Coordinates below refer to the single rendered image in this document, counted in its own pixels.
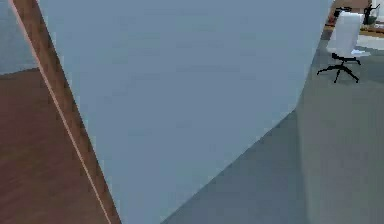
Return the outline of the brown wooden door frame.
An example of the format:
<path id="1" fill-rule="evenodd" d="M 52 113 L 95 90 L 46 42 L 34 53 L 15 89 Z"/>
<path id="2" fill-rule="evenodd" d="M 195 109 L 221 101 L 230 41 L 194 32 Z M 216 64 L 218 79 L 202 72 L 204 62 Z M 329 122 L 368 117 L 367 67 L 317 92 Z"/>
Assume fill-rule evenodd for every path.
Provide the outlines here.
<path id="1" fill-rule="evenodd" d="M 37 0 L 8 0 L 108 224 L 122 224 Z"/>

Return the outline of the black desk lamp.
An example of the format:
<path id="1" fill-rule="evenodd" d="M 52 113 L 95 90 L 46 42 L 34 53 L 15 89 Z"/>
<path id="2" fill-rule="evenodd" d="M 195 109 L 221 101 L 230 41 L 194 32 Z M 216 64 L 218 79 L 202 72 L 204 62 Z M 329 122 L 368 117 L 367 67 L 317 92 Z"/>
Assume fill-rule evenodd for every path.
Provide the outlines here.
<path id="1" fill-rule="evenodd" d="M 378 4 L 376 7 L 373 7 L 372 4 L 370 4 L 366 8 L 364 8 L 364 20 L 363 20 L 364 25 L 369 25 L 369 17 L 370 17 L 371 11 L 376 10 L 379 7 L 380 7 L 380 4 Z"/>

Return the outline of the brown wooden desk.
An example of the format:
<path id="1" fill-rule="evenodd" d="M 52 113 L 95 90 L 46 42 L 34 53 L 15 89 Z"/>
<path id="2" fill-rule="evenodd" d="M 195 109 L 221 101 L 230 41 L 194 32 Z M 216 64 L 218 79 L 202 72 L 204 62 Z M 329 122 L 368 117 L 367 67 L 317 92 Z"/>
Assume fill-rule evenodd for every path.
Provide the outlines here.
<path id="1" fill-rule="evenodd" d="M 337 8 L 351 7 L 354 13 L 362 13 L 363 9 L 367 7 L 371 1 L 372 0 L 333 0 L 324 29 L 328 31 L 332 31 L 334 29 L 334 25 L 336 23 L 334 12 Z M 360 28 L 360 34 L 384 38 L 384 28 L 376 27 L 376 23 L 373 25 L 362 25 Z"/>

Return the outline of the white office chair black base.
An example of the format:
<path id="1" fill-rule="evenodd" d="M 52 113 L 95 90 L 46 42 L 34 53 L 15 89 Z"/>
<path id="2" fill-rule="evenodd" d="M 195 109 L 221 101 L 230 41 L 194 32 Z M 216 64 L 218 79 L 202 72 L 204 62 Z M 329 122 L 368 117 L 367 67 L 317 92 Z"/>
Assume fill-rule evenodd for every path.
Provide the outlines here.
<path id="1" fill-rule="evenodd" d="M 358 64 L 361 64 L 359 58 L 370 55 L 369 52 L 356 49 L 357 39 L 362 23 L 362 14 L 345 11 L 340 12 L 326 49 L 331 54 L 333 59 L 340 60 L 341 63 L 330 65 L 327 68 L 318 70 L 317 74 L 325 71 L 336 70 L 337 73 L 334 82 L 337 82 L 340 72 L 344 71 L 356 82 L 359 82 L 359 78 L 355 76 L 352 70 L 346 67 L 344 63 L 355 61 Z"/>

